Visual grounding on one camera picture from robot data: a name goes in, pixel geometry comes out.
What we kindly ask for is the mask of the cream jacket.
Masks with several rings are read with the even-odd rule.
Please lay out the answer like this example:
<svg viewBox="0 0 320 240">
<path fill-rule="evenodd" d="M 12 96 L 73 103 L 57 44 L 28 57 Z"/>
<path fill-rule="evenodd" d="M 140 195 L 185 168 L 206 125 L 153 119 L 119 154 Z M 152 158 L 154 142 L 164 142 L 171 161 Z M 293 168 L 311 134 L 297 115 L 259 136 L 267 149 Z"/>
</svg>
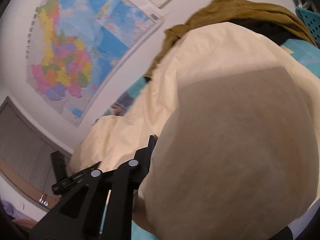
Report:
<svg viewBox="0 0 320 240">
<path fill-rule="evenodd" d="M 239 25 L 188 32 L 70 169 L 113 170 L 151 135 L 133 218 L 159 239 L 269 239 L 319 199 L 319 78 Z"/>
</svg>

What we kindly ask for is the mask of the grey wooden door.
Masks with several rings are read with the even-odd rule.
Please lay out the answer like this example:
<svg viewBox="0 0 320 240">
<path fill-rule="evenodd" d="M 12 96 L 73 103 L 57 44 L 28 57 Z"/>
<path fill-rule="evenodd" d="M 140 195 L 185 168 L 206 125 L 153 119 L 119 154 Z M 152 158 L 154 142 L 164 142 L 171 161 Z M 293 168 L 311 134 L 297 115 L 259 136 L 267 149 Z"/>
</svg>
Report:
<svg viewBox="0 0 320 240">
<path fill-rule="evenodd" d="M 71 154 L 41 133 L 7 96 L 1 104 L 1 173 L 28 200 L 51 209 L 60 200 L 50 154 L 60 151 L 69 163 Z"/>
</svg>

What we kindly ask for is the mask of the olive brown garment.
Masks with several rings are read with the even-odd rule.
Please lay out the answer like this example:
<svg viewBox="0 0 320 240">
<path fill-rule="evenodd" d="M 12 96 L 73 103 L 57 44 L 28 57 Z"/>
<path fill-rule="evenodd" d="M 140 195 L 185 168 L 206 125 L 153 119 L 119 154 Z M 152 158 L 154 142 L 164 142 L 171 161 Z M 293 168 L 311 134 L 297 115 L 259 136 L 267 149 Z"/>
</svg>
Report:
<svg viewBox="0 0 320 240">
<path fill-rule="evenodd" d="M 264 35 L 277 45 L 283 44 L 289 38 L 316 45 L 305 24 L 285 7 L 247 0 L 212 0 L 206 7 L 191 15 L 184 24 L 175 25 L 165 31 L 161 51 L 154 58 L 144 78 L 147 81 L 152 79 L 152 73 L 161 59 L 187 32 L 223 22 L 233 23 Z"/>
</svg>

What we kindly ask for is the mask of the teal grey bed sheet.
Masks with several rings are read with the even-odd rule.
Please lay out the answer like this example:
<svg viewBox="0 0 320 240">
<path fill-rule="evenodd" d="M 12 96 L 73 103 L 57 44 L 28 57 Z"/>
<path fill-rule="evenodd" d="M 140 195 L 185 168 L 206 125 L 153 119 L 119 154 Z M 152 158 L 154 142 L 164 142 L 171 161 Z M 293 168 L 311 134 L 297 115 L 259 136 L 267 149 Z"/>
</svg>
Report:
<svg viewBox="0 0 320 240">
<path fill-rule="evenodd" d="M 310 43 L 288 39 L 281 47 L 286 50 L 296 61 L 308 68 L 315 76 L 319 77 L 319 48 Z M 105 112 L 105 115 L 124 115 L 134 100 L 139 96 L 142 88 L 149 79 L 141 77 L 128 88 L 115 103 Z M 156 237 L 132 222 L 132 239 L 156 239 Z M 319 200 L 299 219 L 291 222 L 287 228 L 277 233 L 273 239 L 319 239 Z"/>
</svg>

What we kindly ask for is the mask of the teal plastic storage rack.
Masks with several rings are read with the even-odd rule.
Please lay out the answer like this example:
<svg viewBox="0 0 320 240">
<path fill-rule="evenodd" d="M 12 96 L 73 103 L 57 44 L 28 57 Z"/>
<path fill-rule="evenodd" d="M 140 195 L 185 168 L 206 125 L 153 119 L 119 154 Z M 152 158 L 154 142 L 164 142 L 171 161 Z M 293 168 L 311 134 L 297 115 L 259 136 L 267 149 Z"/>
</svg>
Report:
<svg viewBox="0 0 320 240">
<path fill-rule="evenodd" d="M 319 47 L 319 10 L 313 0 L 294 0 L 296 4 L 296 13 L 307 29 L 314 41 Z"/>
</svg>

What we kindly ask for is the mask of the colourful wall map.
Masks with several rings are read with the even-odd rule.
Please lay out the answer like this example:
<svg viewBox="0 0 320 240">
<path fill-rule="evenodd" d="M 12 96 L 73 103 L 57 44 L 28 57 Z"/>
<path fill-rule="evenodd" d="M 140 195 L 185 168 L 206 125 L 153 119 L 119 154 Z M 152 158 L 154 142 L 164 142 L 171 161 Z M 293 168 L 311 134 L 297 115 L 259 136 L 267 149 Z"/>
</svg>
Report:
<svg viewBox="0 0 320 240">
<path fill-rule="evenodd" d="M 27 83 L 78 126 L 100 88 L 162 21 L 144 0 L 41 0 L 27 38 Z"/>
</svg>

